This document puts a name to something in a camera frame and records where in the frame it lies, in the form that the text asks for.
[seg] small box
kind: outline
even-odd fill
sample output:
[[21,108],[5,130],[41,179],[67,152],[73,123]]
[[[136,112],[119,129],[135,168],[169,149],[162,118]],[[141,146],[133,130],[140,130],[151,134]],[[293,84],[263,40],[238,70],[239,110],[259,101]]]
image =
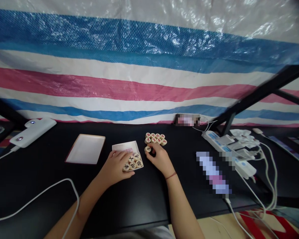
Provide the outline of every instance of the small box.
[[66,163],[97,164],[103,145],[104,136],[79,134],[66,157]]
[[[138,153],[139,155],[141,155],[136,141],[131,141],[131,142],[112,145],[112,150],[115,150],[115,151],[128,151],[128,152],[133,152],[133,154]],[[144,167],[144,162],[142,160],[142,157],[140,158],[140,160],[143,163],[143,165],[141,167],[135,168],[135,169],[130,169],[127,172],[143,168]]]

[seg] power strip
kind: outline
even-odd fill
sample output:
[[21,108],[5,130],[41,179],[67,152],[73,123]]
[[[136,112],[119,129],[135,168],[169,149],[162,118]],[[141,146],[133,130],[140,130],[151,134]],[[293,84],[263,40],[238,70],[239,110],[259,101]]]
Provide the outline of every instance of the power strip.
[[247,161],[240,161],[234,155],[234,151],[232,151],[228,146],[221,144],[217,141],[220,138],[213,131],[206,131],[202,133],[202,137],[207,140],[218,152],[228,152],[233,153],[232,156],[227,154],[225,157],[229,161],[235,160],[235,169],[246,179],[252,177],[256,174],[257,170]]

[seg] red string bracelet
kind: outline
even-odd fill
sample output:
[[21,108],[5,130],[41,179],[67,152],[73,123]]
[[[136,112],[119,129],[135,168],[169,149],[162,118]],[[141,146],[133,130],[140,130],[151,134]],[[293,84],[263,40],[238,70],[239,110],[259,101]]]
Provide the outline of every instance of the red string bracelet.
[[173,177],[174,175],[176,175],[176,172],[175,173],[173,173],[171,176],[169,176],[168,178],[165,178],[166,180],[167,179],[169,179],[169,178],[171,178],[171,177]]

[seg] black metal frame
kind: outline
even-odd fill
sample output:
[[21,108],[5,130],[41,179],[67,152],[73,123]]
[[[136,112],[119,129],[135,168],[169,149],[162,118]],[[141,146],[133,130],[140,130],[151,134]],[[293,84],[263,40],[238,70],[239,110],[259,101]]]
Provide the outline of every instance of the black metal frame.
[[246,110],[247,108],[249,108],[250,106],[252,106],[253,104],[257,103],[258,101],[262,100],[270,94],[276,94],[299,105],[299,97],[293,96],[289,93],[280,90],[281,87],[289,84],[297,78],[299,78],[299,65],[289,65],[284,67],[272,79],[259,86],[251,94],[240,100],[235,105],[231,106],[217,118],[213,119],[213,121],[217,121],[213,124],[212,129],[219,131],[217,127],[222,123],[226,122],[225,127],[220,133],[221,135],[227,134],[232,124],[232,121],[237,114]]
[[0,115],[15,124],[16,129],[23,130],[28,122],[21,114],[0,99]]

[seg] forearm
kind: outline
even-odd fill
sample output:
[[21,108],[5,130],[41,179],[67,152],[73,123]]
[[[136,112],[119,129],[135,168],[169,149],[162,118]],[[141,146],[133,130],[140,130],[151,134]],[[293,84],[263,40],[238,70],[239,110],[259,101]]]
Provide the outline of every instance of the forearm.
[[[106,186],[102,185],[102,182],[96,177],[84,193],[80,197],[80,204],[78,211],[74,217],[74,220],[66,234],[66,239],[77,239],[80,238],[84,225],[95,206],[98,199],[107,189]],[[45,239],[50,238],[62,238],[69,222],[76,209],[77,202],[63,215],[63,217],[57,222],[57,224],[51,229],[51,231],[45,236]]]
[[182,185],[175,175],[166,180],[168,187],[170,216],[177,239],[205,238],[189,205]]

